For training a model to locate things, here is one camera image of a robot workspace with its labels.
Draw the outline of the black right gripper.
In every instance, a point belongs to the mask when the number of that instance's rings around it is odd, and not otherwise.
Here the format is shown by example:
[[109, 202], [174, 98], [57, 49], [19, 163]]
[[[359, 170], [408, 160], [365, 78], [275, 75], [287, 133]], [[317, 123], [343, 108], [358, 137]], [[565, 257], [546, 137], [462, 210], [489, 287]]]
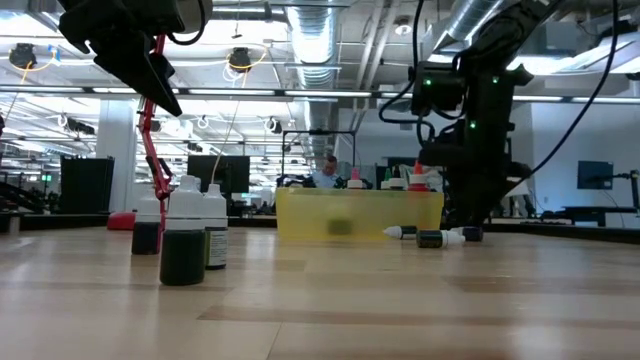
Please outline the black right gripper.
[[[461, 145], [429, 142], [422, 146], [418, 162], [426, 166], [446, 167], [446, 193], [449, 197], [447, 222], [456, 226], [478, 226], [490, 218], [491, 211], [507, 197], [529, 194], [527, 179], [532, 169], [502, 152], [486, 152]], [[487, 165], [492, 171], [504, 171], [482, 195], [479, 220], [476, 216], [477, 176], [463, 167]]]

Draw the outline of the black metal station frame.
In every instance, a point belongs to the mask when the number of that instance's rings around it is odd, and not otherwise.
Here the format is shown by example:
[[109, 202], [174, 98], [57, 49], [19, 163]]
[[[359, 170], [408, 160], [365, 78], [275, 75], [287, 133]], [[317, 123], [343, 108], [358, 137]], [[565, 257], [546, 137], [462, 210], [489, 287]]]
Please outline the black metal station frame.
[[[335, 146], [338, 141], [344, 137], [347, 138], [346, 144], [351, 146], [352, 170], [353, 168], [356, 168], [357, 160], [355, 131], [327, 130], [321, 128], [311, 130], [285, 130], [282, 133], [281, 140], [280, 175], [276, 180], [277, 187], [316, 188], [313, 184], [312, 174], [320, 171], [324, 167], [326, 158], [329, 155], [335, 156]], [[294, 145], [309, 147], [309, 157], [307, 158], [307, 160], [309, 161], [308, 165], [310, 167], [310, 172], [308, 174], [294, 175], [288, 173], [285, 169], [285, 155]], [[341, 188], [333, 189], [347, 189], [347, 181], [351, 178], [351, 175], [347, 178], [344, 178], [342, 176], [340, 177], [344, 180], [344, 185]]]

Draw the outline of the black background monitor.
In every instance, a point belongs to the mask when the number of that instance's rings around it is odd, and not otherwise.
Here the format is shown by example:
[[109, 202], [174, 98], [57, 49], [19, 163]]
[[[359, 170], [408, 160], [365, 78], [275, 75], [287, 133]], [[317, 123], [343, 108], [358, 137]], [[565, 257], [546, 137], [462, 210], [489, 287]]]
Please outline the black background monitor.
[[248, 156], [190, 155], [187, 174], [201, 180], [200, 191], [206, 192], [211, 182], [223, 194], [248, 193], [250, 158]]

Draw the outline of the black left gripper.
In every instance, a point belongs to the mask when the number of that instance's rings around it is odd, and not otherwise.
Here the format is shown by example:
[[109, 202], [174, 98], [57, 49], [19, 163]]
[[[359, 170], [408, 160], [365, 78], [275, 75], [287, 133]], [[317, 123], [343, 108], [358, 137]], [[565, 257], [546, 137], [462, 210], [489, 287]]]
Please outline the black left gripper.
[[182, 109], [169, 79], [175, 70], [152, 51], [154, 36], [185, 29], [177, 0], [58, 0], [66, 40], [138, 94], [170, 114]]

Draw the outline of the small white label bottle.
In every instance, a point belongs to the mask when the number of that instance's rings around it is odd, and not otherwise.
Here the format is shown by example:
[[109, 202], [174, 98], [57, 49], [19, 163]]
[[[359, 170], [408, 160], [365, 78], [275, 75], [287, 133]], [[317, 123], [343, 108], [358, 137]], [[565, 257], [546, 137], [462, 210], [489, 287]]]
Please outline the small white label bottle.
[[218, 184], [210, 184], [204, 194], [205, 269], [221, 270], [227, 264], [227, 200]]

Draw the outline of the silver diagonal ceiling duct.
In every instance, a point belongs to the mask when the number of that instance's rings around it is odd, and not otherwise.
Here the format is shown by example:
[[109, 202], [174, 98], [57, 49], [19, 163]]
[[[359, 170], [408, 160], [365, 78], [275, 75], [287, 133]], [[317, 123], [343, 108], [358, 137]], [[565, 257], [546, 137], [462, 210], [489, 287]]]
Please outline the silver diagonal ceiling duct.
[[474, 34], [494, 15], [504, 0], [455, 0], [448, 17], [433, 25], [432, 52], [453, 46], [461, 49], [471, 42]]

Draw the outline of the silver round ceiling duct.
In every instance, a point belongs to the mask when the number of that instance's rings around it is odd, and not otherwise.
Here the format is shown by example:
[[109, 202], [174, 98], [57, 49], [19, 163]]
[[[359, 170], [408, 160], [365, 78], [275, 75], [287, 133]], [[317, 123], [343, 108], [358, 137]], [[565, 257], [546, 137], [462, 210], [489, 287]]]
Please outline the silver round ceiling duct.
[[288, 7], [291, 45], [299, 87], [303, 90], [331, 90], [335, 87], [336, 33], [339, 11], [331, 7]]

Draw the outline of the monitor on swing arm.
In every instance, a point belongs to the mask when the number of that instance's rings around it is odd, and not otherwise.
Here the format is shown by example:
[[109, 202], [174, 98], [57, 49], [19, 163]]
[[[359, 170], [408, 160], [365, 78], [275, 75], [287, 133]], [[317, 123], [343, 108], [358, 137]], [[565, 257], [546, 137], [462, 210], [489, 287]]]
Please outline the monitor on swing arm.
[[613, 170], [612, 162], [579, 161], [577, 188], [579, 190], [611, 190]]

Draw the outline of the dark background table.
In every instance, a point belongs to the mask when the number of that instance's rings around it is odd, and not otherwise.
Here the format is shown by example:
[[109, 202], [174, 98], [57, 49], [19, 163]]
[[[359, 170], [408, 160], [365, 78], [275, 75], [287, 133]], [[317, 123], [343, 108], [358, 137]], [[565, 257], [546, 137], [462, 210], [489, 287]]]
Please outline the dark background table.
[[573, 225], [578, 222], [595, 222], [598, 227], [605, 227], [608, 213], [640, 215], [640, 209], [620, 206], [575, 206], [565, 207], [563, 213]]

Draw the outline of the red desk lamp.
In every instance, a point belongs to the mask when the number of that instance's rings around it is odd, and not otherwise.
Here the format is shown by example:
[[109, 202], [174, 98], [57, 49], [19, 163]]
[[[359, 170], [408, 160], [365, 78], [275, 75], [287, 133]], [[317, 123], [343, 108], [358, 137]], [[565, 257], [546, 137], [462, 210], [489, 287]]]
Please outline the red desk lamp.
[[[202, 37], [213, 8], [211, 0], [177, 0], [177, 3], [181, 17], [184, 20], [185, 29], [182, 32], [168, 32], [152, 38], [156, 42], [152, 51], [163, 56], [167, 41], [179, 46], [195, 44]], [[164, 160], [157, 155], [157, 150], [151, 139], [152, 118], [156, 108], [160, 106], [144, 96], [142, 96], [142, 102], [139, 131], [143, 140], [146, 161], [152, 171], [155, 195], [160, 202], [160, 227], [164, 228], [167, 212], [166, 200], [170, 195], [169, 181], [172, 173], [168, 170]]]

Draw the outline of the orange food coloring bottle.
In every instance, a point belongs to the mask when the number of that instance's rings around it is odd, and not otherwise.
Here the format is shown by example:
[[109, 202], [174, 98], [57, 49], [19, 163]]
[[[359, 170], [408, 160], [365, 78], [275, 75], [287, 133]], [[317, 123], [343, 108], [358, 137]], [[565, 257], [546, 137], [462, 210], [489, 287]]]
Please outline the orange food coloring bottle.
[[427, 176], [424, 172], [423, 165], [416, 161], [413, 167], [413, 173], [409, 175], [408, 191], [412, 192], [430, 192]]

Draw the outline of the yellow plastic tray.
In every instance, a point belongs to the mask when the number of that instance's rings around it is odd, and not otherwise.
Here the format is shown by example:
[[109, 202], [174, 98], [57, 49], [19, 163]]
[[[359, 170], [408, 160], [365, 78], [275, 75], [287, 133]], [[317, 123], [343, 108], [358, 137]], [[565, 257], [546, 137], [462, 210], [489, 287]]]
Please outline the yellow plastic tray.
[[[292, 242], [379, 242], [391, 226], [438, 230], [444, 195], [439, 192], [279, 188], [276, 190], [278, 236]], [[332, 217], [353, 219], [353, 233], [330, 236]]]

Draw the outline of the black partition panel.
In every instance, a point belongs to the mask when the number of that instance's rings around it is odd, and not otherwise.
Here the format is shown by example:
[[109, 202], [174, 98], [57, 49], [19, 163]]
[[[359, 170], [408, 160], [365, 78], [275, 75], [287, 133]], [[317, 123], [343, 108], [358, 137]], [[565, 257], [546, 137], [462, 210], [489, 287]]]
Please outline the black partition panel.
[[62, 158], [60, 211], [63, 214], [109, 212], [115, 160], [107, 158]]

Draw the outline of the long ceiling light strip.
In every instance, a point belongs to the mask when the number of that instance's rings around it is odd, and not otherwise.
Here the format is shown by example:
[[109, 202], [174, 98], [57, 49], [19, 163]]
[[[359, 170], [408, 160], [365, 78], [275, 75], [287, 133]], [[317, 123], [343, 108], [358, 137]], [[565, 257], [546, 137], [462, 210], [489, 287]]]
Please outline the long ceiling light strip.
[[[0, 93], [28, 93], [51, 96], [133, 96], [135, 91], [125, 87], [74, 87], [74, 86], [34, 86], [0, 84]], [[179, 99], [230, 99], [240, 98], [291, 98], [291, 99], [392, 99], [397, 92], [380, 91], [339, 91], [339, 90], [285, 90], [285, 89], [251, 89], [251, 88], [174, 88], [173, 94]], [[584, 104], [588, 97], [546, 96], [546, 95], [514, 95], [514, 102], [525, 103], [574, 103]]]

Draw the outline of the person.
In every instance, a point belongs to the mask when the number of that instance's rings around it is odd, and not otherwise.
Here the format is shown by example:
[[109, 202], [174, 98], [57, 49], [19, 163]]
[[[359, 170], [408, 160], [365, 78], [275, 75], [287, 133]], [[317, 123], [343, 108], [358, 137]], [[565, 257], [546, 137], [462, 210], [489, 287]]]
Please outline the person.
[[324, 167], [312, 174], [314, 186], [322, 189], [341, 188], [344, 185], [344, 180], [337, 174], [337, 169], [337, 158], [329, 155], [326, 158]]

